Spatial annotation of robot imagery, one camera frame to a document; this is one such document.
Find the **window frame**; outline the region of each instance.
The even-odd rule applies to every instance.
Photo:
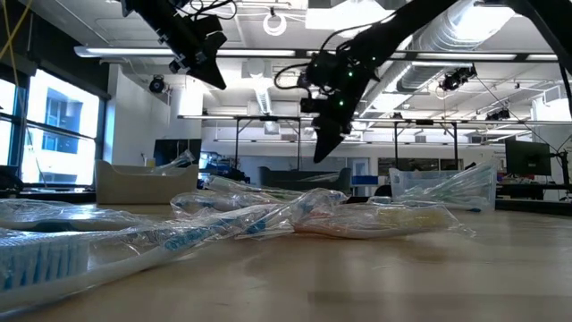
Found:
[[[104,135],[105,135],[105,110],[107,107],[108,99],[107,97],[102,97],[90,90],[86,90],[76,84],[69,82],[63,77],[60,77],[56,73],[50,72],[49,70],[42,69],[41,71],[58,78],[61,81],[66,81],[70,83],[72,86],[82,89],[89,94],[95,95],[99,98],[99,107],[97,111],[97,134],[95,138],[89,137],[87,135],[80,134],[75,131],[70,131],[67,129],[63,129],[60,127],[56,127],[53,125],[49,125],[47,123],[39,123],[35,121],[31,121],[28,119],[28,109],[29,109],[29,90],[30,90],[30,83],[31,77],[25,75],[21,72],[18,72],[18,81],[20,87],[16,88],[14,99],[14,107],[13,107],[13,114],[5,114],[2,113],[0,110],[0,120],[7,121],[12,124],[12,136],[9,145],[8,151],[8,165],[18,166],[18,175],[21,177],[22,173],[22,163],[24,158],[24,147],[25,147],[25,140],[27,137],[27,127],[36,128],[42,131],[51,132],[59,135],[63,135],[66,137],[71,137],[78,140],[90,140],[93,141],[96,147],[95,151],[95,160],[100,160],[103,158],[103,151],[104,151]],[[13,70],[9,68],[9,72],[6,70],[6,66],[0,64],[0,79],[4,81],[11,82],[15,85],[14,77],[13,77]],[[19,103],[20,97],[22,97],[23,102],[22,104]],[[90,185],[87,184],[69,184],[69,183],[47,183],[44,184],[43,182],[38,183],[30,183],[25,182],[24,188],[52,188],[52,189],[77,189],[77,188],[91,188],[95,187],[95,167],[93,171],[93,182]]]

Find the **table surface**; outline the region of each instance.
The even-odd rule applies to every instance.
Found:
[[[456,215],[475,238],[428,233],[376,241],[309,235],[219,241],[184,260],[2,318],[569,320],[572,221],[501,211]]]

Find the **robotic arm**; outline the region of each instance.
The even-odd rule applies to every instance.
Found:
[[[423,28],[456,1],[411,1],[384,21],[372,24],[369,29],[338,46],[335,53],[320,50],[312,57],[300,76],[299,84],[314,84],[327,94],[326,99],[309,97],[300,102],[303,113],[319,114],[312,122],[317,133],[315,163],[321,162],[343,141],[342,134],[351,132],[350,123],[367,83],[370,80],[379,81],[375,77],[375,69],[395,52],[405,38]],[[560,63],[572,72],[572,38],[567,36],[570,28],[567,19],[572,16],[572,3],[569,0],[484,2],[510,6],[515,12],[529,18],[558,55]],[[342,31],[332,34],[330,38]]]
[[[189,0],[121,2],[124,17],[137,12],[159,36],[159,43],[165,43],[173,51],[175,59],[169,64],[171,72],[183,70],[189,76],[219,89],[226,88],[216,66],[216,51],[224,44],[226,37],[215,15],[206,15],[201,19],[197,19],[198,14],[180,16],[177,9],[185,6]]]

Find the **ceiling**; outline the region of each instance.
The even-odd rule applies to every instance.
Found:
[[[277,13],[290,15],[286,18],[287,28],[280,36],[270,36],[263,28],[263,19],[269,12],[270,3],[247,0],[239,4],[238,15],[233,20],[221,21],[223,32],[228,38],[225,47],[249,48],[319,48],[332,30],[307,30],[304,19],[308,7],[307,0],[279,1],[273,4]],[[133,13],[122,17],[121,5],[108,0],[42,0],[32,5],[35,13],[64,30],[80,43],[92,47],[158,47],[157,36],[140,17]],[[221,13],[229,13],[228,8],[221,8]],[[335,47],[345,38],[334,37],[329,47]],[[543,37],[535,26],[521,16],[515,16],[488,40],[477,48],[486,51],[504,52],[551,52]],[[142,79],[141,85],[146,87],[153,74],[164,73],[165,80],[173,87],[184,86],[185,76],[168,75],[166,65],[169,59],[131,59],[121,61],[124,72]],[[241,77],[240,69],[243,59],[219,59],[228,89],[225,91],[206,87],[205,108],[209,113],[227,106],[244,107],[249,101],[256,101],[251,80]],[[299,64],[300,60],[272,60],[273,71],[280,66]],[[530,115],[531,97],[542,94],[541,89],[555,86],[559,81],[559,67],[556,64],[476,64],[479,78],[497,98],[511,97],[510,108],[518,117]],[[293,82],[296,74],[286,76],[284,82]],[[452,117],[452,118],[484,118],[484,114],[475,111],[494,103],[495,98],[478,80],[471,80],[460,91],[443,99],[444,93],[436,91],[437,78],[422,89],[418,95],[412,96],[406,103],[407,109],[398,107],[404,117]],[[304,91],[278,90],[274,86],[269,89],[272,101],[298,102]],[[292,104],[292,114],[298,113]],[[388,114],[376,113],[374,117],[388,117]]]

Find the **wooden table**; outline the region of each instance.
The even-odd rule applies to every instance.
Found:
[[[478,235],[220,241],[10,321],[553,321],[572,317],[572,221],[457,214]]]

